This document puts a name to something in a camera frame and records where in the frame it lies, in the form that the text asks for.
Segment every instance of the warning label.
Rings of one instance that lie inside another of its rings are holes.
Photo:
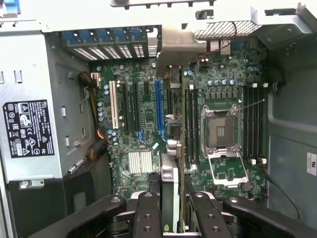
[[[3,106],[12,158],[54,155],[47,100]]]

